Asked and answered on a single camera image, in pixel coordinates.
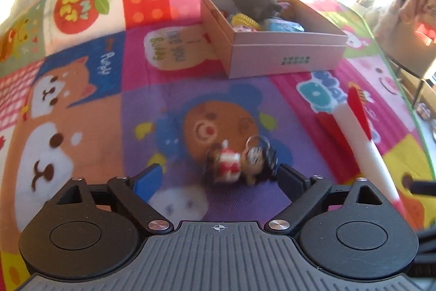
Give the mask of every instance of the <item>patchwork blanket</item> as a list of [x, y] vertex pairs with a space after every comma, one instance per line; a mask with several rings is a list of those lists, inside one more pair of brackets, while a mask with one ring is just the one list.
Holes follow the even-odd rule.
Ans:
[[[40, 0], [0, 37], [0, 290], [28, 277], [21, 231], [71, 177], [89, 184], [163, 175], [149, 203], [187, 220], [267, 221], [289, 204], [274, 183], [204, 186], [204, 154], [262, 134], [280, 162], [339, 183], [359, 169], [315, 119], [357, 87], [373, 139], [414, 228], [436, 205], [410, 177], [433, 179], [410, 106], [364, 21], [335, 0], [302, 0], [348, 35], [335, 71], [225, 78], [200, 22], [200, 0]], [[286, 56], [283, 65], [305, 59]]]

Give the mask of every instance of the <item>pink box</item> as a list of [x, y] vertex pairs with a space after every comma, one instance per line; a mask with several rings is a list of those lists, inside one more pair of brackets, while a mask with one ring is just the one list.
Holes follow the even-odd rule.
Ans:
[[235, 32], [219, 11], [237, 13], [233, 0], [201, 0], [201, 20], [229, 78], [335, 69], [348, 39], [300, 0], [288, 2], [305, 32]]

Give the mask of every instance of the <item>metal screw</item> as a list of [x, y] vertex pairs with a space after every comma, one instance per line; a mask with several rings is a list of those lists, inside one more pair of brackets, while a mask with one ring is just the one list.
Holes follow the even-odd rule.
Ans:
[[153, 231], [164, 231], [169, 228], [169, 223], [163, 219], [156, 219], [148, 224], [148, 228]]
[[273, 219], [268, 223], [268, 226], [276, 231], [284, 231], [290, 227], [289, 222], [284, 219]]

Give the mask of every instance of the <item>gray ribbed plate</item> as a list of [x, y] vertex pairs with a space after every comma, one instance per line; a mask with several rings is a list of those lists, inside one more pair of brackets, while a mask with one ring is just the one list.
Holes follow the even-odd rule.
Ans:
[[407, 277], [376, 283], [336, 279], [309, 264], [291, 238], [257, 223], [183, 222], [150, 237], [123, 269], [97, 280], [60, 282], [33, 276], [25, 291], [418, 291]]

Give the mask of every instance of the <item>toy rocket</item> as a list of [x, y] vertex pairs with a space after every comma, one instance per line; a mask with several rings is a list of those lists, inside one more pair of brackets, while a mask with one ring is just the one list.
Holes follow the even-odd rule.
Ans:
[[317, 119], [342, 148], [353, 154], [362, 175], [371, 181], [404, 217], [404, 205], [371, 138], [371, 130], [358, 90], [351, 87], [347, 101], [337, 104], [331, 114], [317, 113]]

